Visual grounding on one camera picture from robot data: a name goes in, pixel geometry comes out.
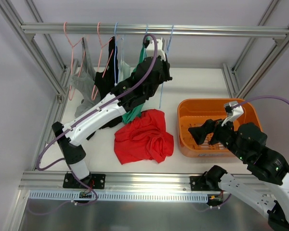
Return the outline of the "white tank top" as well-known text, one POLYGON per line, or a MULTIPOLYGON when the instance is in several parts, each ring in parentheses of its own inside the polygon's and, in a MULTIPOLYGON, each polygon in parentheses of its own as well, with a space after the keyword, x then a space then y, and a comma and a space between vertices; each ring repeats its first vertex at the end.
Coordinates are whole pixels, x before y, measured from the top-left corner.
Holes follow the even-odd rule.
POLYGON ((121 56, 118 66, 118 83, 129 78, 131 74, 131 66, 128 65, 124 60, 124 38, 125 36, 122 36, 121 38, 121 56))

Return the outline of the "blue hanger of red top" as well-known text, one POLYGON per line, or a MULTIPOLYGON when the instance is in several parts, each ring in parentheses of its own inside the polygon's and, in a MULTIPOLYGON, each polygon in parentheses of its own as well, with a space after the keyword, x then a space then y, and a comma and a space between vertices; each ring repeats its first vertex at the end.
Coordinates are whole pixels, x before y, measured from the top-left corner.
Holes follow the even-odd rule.
MULTIPOLYGON (((169 38, 169 41, 167 43, 167 47, 166 47, 166 56, 168 57, 169 55, 169 50, 170 50, 170 47, 171 47, 171 41, 172 41, 172 36, 173 36, 173 31, 174 31, 174 25, 172 25, 171 27, 171 34, 170 34, 170 38, 169 38)), ((160 93, 160 99, 159 99, 159 109, 161 109, 161 106, 162 106, 162 94, 163 94, 163 89, 164 89, 164 84, 162 83, 161 85, 161 93, 160 93)))

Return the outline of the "blue hanger of white top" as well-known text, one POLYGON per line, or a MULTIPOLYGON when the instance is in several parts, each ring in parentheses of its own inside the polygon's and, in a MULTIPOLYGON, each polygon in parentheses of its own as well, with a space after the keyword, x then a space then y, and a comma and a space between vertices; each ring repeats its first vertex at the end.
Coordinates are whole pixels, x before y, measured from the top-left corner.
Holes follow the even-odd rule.
POLYGON ((118 61, 118 34, 117 34, 117 27, 118 27, 118 22, 115 23, 114 27, 114 41, 115 41, 115 52, 114 52, 114 79, 115 79, 115 84, 114 86, 117 86, 118 83, 121 81, 121 73, 122 73, 122 65, 121 62, 118 61))

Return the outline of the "red tank top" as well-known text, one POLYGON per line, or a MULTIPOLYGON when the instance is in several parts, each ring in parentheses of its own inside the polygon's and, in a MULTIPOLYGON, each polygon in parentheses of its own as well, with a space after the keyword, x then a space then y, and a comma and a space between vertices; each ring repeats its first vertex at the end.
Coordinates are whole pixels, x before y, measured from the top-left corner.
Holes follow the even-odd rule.
POLYGON ((115 133, 114 152, 123 164, 154 160, 158 164, 173 155, 174 137, 166 131, 165 113, 143 111, 140 117, 115 133))

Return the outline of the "green tank top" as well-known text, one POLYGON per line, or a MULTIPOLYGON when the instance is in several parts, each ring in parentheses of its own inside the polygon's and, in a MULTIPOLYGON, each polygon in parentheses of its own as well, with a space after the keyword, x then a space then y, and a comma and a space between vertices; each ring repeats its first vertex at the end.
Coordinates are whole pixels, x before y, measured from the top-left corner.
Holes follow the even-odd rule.
MULTIPOLYGON (((146 48, 145 48, 144 45, 142 45, 142 48, 141 48, 141 51, 140 51, 140 54, 139 54, 138 63, 139 64, 142 63, 145 58, 146 58, 146 48)), ((131 111, 125 113, 122 116, 122 122, 124 124, 128 124, 128 123, 132 122, 136 117, 140 117, 143 106, 144 106, 144 104, 141 104, 141 105, 136 106, 135 108, 133 108, 131 111)))

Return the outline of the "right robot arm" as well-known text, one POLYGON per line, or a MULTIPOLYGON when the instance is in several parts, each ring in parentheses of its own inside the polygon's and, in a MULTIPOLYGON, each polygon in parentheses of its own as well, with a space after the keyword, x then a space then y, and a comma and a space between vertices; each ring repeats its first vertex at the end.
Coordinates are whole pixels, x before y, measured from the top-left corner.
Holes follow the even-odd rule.
POLYGON ((255 191, 217 165, 204 172, 196 186, 226 191, 266 218, 273 230, 289 231, 289 164, 282 154, 266 146, 267 135, 258 126, 250 122, 234 130, 232 122, 223 124, 221 120, 208 119, 200 127, 189 128, 188 132, 198 145, 212 134, 209 144, 222 144, 247 165, 247 170, 274 196, 255 191))

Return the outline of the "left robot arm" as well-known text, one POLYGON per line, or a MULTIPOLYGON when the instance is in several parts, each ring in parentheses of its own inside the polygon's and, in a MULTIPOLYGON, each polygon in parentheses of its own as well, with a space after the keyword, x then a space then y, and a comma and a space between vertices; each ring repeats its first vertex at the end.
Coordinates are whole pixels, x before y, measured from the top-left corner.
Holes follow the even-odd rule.
POLYGON ((73 181, 79 188, 88 187, 92 180, 84 161, 86 153, 82 142, 111 120, 145 103, 155 95, 160 84, 171 79, 167 58, 146 57, 129 78, 119 82, 96 106, 72 122, 52 125, 65 161, 75 175, 73 181))

